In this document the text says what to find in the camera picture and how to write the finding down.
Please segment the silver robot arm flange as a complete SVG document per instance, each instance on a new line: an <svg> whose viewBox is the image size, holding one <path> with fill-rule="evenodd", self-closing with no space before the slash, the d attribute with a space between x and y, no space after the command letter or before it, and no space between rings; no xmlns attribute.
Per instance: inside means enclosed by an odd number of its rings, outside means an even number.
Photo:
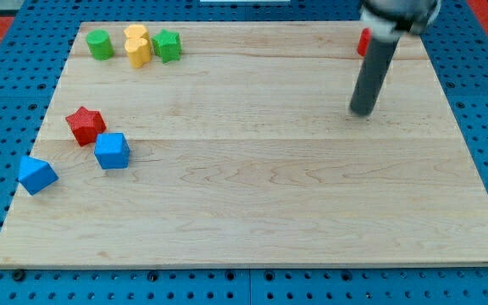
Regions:
<svg viewBox="0 0 488 305"><path fill-rule="evenodd" d="M406 33L419 36L426 32L441 4L441 0L362 0L359 12L374 38L393 42Z"/></svg>

